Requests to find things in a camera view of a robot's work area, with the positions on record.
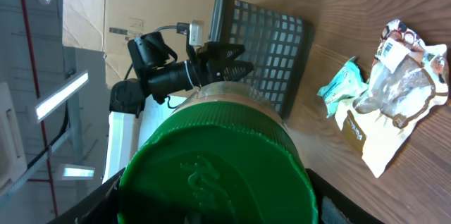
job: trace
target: white label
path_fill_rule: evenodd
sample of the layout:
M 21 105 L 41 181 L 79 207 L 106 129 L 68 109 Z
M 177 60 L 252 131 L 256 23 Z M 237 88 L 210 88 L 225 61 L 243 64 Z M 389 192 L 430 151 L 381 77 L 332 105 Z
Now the white label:
M 387 38 L 378 58 L 391 73 L 394 73 L 401 61 L 409 53 L 410 50 L 404 45 L 396 42 L 394 39 Z
M 352 120 L 350 120 L 350 122 L 351 122 L 352 130 L 355 133 L 355 136 L 357 137 L 357 139 L 359 141 L 361 141 L 363 138 L 363 135 L 360 134 L 360 130 L 357 128 L 357 126 L 354 124 L 354 122 L 352 122 Z

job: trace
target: cardboard box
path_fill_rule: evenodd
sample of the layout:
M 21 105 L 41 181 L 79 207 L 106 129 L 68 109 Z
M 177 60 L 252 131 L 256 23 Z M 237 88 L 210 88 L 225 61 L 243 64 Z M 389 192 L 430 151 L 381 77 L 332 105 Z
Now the cardboard box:
M 285 0 L 242 1 L 278 10 L 285 5 Z M 214 0 L 63 0 L 63 45 L 103 51 L 106 82 L 112 87 L 131 64 L 129 39 L 164 25 L 203 20 L 207 42 L 213 6 Z M 162 34 L 179 61 L 187 59 L 185 36 L 174 30 Z

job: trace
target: teal wrapper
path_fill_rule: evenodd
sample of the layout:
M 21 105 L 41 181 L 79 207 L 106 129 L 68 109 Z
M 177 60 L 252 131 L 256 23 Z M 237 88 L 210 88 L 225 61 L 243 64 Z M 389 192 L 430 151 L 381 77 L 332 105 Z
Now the teal wrapper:
M 326 103 L 328 118 L 337 112 L 339 101 L 357 97 L 368 89 L 368 85 L 364 83 L 354 60 L 355 57 L 352 57 L 346 62 L 329 85 L 320 88 L 318 91 L 318 95 L 323 97 Z

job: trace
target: plastic bag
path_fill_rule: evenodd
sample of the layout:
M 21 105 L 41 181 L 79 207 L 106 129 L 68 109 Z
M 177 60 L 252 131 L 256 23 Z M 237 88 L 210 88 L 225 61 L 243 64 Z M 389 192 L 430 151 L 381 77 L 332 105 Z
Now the plastic bag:
M 360 70 L 354 60 L 355 57 L 348 60 L 329 85 L 320 88 L 318 91 L 318 95 L 323 97 L 324 103 L 326 103 L 327 118 L 337 112 L 340 100 L 357 97 L 368 88 L 368 85 L 363 82 Z
M 447 101 L 446 51 L 393 20 L 382 33 L 368 90 L 339 103 L 335 119 L 345 140 L 377 178 L 416 123 Z

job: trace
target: green plastic jar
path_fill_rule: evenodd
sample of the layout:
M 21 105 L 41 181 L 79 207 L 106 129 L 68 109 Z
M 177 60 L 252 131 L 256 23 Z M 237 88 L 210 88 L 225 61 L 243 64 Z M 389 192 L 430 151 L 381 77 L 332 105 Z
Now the green plastic jar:
M 317 223 L 314 191 L 285 125 L 260 92 L 195 92 L 121 178 L 120 223 Z

